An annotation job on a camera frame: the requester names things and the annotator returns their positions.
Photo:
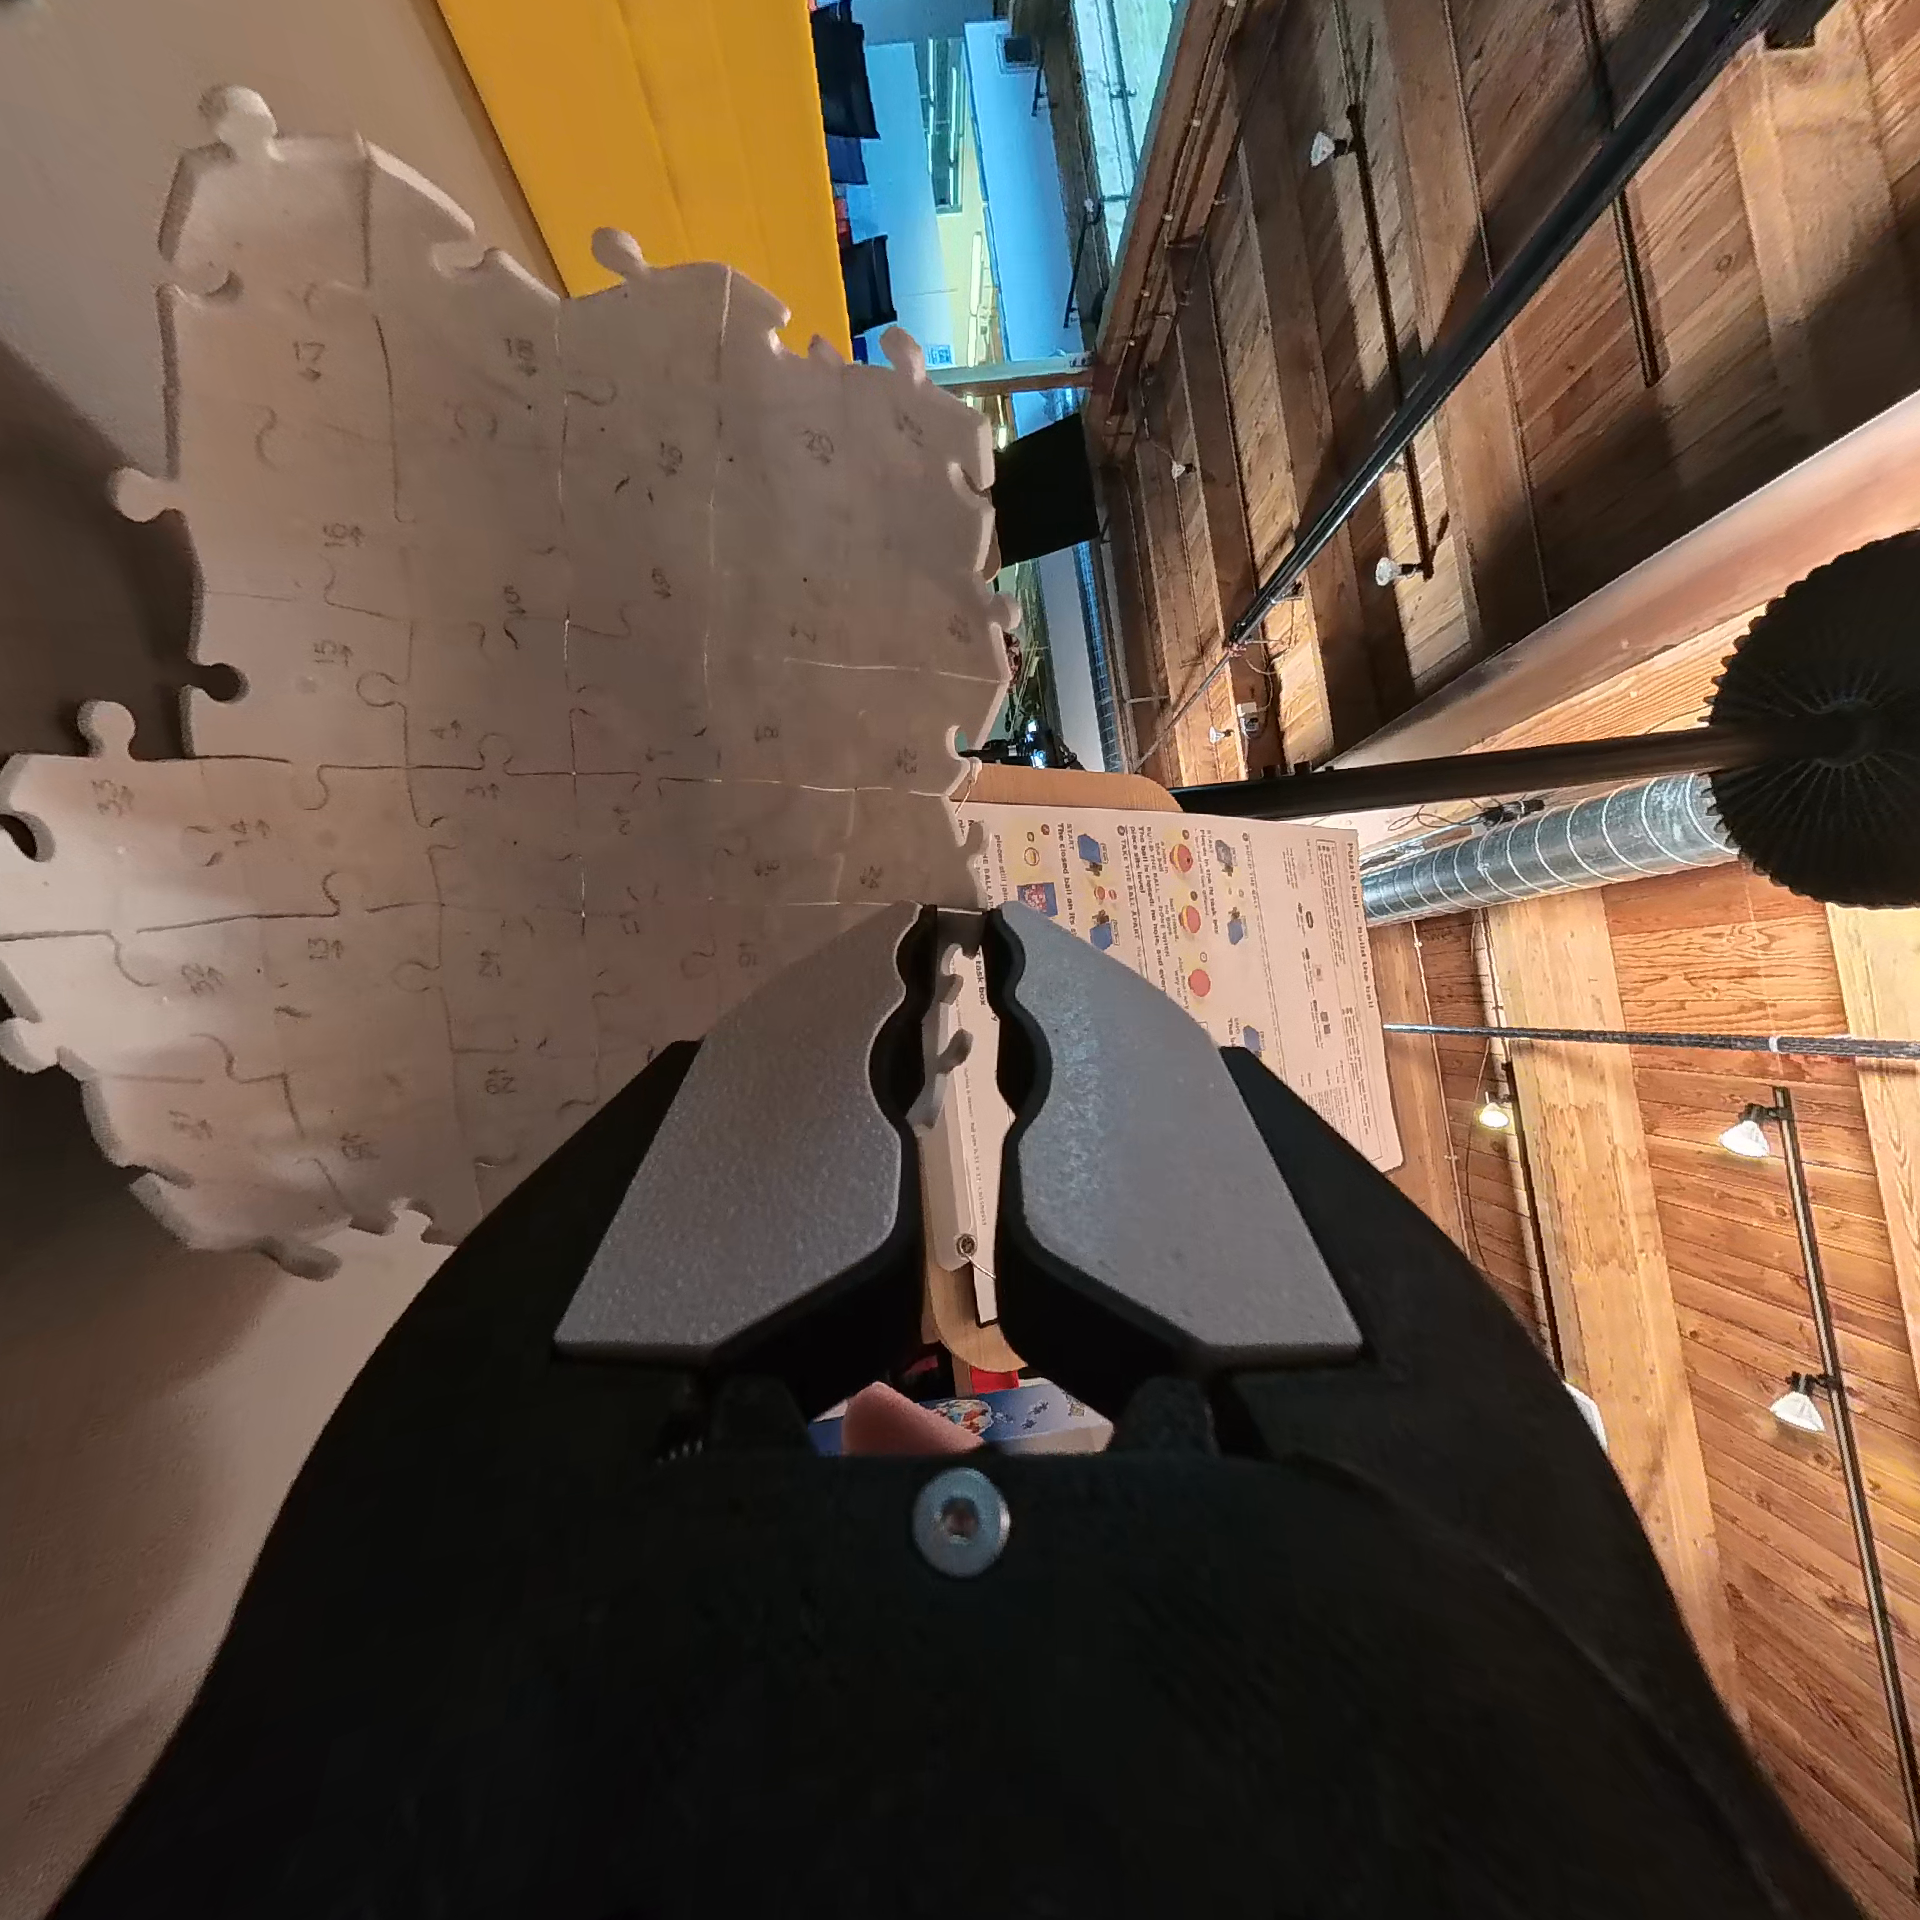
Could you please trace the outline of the brown cardboard backing board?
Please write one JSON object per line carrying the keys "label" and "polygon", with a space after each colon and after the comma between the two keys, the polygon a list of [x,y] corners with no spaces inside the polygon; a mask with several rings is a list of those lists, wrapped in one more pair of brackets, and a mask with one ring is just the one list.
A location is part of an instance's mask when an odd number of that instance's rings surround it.
{"label": "brown cardboard backing board", "polygon": [[1171,812],[1182,805],[1158,780],[1142,775],[1040,769],[1026,763],[971,763],[971,777],[955,792],[958,807],[1027,807]]}

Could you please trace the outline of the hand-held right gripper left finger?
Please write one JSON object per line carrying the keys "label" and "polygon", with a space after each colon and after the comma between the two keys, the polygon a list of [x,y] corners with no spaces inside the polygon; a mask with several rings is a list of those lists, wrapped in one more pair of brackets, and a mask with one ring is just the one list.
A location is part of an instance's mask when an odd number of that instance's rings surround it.
{"label": "hand-held right gripper left finger", "polygon": [[714,1025],[554,1330],[686,1373],[884,1373],[925,1267],[925,909],[884,907]]}

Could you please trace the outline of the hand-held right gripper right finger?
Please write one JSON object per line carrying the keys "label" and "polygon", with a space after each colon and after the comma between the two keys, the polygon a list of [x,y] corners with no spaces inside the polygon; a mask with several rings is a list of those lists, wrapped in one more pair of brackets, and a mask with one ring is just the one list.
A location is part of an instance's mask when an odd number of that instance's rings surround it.
{"label": "hand-held right gripper right finger", "polygon": [[1342,1367],[1362,1333],[1223,1051],[1026,905],[989,912],[1002,1330],[1051,1378]]}

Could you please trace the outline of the black ribbed disc on pole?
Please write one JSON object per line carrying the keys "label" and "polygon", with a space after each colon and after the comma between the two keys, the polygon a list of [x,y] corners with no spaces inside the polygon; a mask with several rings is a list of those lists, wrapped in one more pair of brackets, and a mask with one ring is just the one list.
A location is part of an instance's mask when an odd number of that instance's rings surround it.
{"label": "black ribbed disc on pole", "polygon": [[1723,658],[1705,720],[1487,752],[1178,786],[1182,812],[1302,822],[1703,777],[1732,850],[1845,909],[1918,905],[1918,535],[1784,588]]}

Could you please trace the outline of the printed instruction sheet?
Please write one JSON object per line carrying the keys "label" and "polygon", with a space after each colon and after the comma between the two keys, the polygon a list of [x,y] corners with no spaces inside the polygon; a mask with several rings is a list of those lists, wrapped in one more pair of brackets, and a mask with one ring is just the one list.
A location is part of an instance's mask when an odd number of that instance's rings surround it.
{"label": "printed instruction sheet", "polygon": [[[1259,1059],[1380,1173],[1403,1164],[1362,911],[1357,835],[1078,798],[967,800],[988,905],[1021,905],[1180,1006],[1218,1047]],[[1011,1116],[979,952],[937,963],[933,1047],[967,1041],[922,1132],[929,1267],[923,1320],[1000,1375],[996,1205]]]}

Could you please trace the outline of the blue puzzle box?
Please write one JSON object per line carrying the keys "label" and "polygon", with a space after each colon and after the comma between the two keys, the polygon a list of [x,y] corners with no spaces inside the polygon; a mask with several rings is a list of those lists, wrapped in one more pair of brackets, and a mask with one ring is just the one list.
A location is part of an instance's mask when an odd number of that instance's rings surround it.
{"label": "blue puzzle box", "polygon": [[1048,1381],[982,1396],[908,1400],[872,1386],[805,1428],[815,1456],[1085,1456],[1104,1452],[1111,1421]]}

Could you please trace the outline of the black square panel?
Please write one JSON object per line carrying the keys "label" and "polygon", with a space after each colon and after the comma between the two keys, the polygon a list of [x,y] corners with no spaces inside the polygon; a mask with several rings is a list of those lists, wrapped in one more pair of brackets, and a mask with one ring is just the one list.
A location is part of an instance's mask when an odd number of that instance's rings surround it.
{"label": "black square panel", "polygon": [[1075,410],[996,448],[989,487],[1002,570],[1102,537],[1085,416]]}

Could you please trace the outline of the black ceiling track rail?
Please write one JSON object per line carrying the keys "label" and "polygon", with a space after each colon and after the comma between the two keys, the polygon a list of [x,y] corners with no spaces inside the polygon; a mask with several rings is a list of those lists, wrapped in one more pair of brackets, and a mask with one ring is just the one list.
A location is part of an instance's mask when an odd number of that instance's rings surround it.
{"label": "black ceiling track rail", "polygon": [[1613,204],[1643,162],[1668,141],[1741,48],[1763,38],[1771,50],[1803,50],[1832,4],[1827,2],[1705,2],[1671,42],[1630,102],[1611,115],[1594,157],[1566,187],[1511,261],[1490,280],[1467,317],[1427,353],[1416,381],[1364,458],[1293,535],[1284,557],[1228,627],[1223,645],[1241,648],[1258,639],[1267,612],[1293,597],[1309,566],[1374,492],[1388,469],[1435,420],[1466,378],[1501,343],[1526,305],[1539,293],[1576,244]]}

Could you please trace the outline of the assembled jigsaw puzzle sheet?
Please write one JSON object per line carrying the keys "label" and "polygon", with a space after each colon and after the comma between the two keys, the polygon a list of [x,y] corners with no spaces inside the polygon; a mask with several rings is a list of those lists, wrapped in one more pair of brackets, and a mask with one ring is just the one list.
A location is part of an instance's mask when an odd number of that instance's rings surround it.
{"label": "assembled jigsaw puzzle sheet", "polygon": [[900,330],[721,262],[560,299],[359,137],[222,88],[160,229],[196,565],[180,756],[103,699],[4,767],[4,1060],[178,1243],[457,1243],[662,1047],[900,902],[971,909],[991,431]]}

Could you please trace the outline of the yellow wall panel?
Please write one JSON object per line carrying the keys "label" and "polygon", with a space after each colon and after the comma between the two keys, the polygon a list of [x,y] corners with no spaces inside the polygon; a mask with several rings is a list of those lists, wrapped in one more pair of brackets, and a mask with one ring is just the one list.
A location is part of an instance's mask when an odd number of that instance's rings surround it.
{"label": "yellow wall panel", "polygon": [[805,2],[442,2],[563,293],[612,289],[594,234],[725,264],[796,353],[851,357]]}

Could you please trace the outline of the silver ventilation duct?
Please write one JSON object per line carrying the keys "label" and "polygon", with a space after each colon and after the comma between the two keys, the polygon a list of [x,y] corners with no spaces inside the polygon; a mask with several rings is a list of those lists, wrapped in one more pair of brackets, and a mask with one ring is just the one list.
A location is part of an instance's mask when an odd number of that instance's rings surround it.
{"label": "silver ventilation duct", "polygon": [[1740,859],[1703,775],[1530,805],[1364,869],[1367,924],[1388,926],[1715,869]]}

